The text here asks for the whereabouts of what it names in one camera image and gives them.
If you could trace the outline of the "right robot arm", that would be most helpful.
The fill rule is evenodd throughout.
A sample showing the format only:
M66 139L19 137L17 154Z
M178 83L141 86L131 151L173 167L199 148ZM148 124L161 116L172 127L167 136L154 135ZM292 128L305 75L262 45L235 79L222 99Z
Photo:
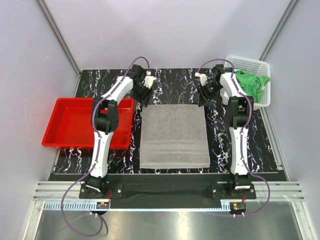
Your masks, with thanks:
M248 167L247 141L254 98L242 90L233 67L217 64L213 68L213 80L208 80L206 74L197 70L195 79L200 81L200 85L197 87L200 107L211 101L219 90L224 89L227 93L226 113L231 138L232 159L229 180L226 186L221 189L221 193L235 199L242 198L252 186L252 176Z

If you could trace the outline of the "green towel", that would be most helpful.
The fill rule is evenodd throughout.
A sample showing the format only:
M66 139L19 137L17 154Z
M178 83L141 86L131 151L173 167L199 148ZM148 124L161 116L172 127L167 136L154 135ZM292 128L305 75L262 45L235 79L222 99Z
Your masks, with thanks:
M265 85L270 82L269 76L256 76L255 74L236 70L235 77L241 89L250 97L253 97L255 103L259 103L264 95Z

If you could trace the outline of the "grey towel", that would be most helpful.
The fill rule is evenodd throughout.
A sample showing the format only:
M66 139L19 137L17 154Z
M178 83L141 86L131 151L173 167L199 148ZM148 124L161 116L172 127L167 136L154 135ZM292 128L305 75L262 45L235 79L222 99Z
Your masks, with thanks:
M140 168L197 169L210 166L204 107L149 105L142 110Z

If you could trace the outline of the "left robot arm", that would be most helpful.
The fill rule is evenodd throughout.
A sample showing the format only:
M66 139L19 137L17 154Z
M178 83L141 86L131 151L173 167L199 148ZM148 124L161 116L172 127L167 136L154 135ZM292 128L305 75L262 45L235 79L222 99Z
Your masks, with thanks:
M150 69L145 70L140 65L133 64L123 75L117 77L116 83L107 93L93 99L91 125L94 130L94 146L84 183L95 197L103 198L108 193L108 156L111 140L120 124L120 102L127 93L132 92L134 100L147 106L155 80Z

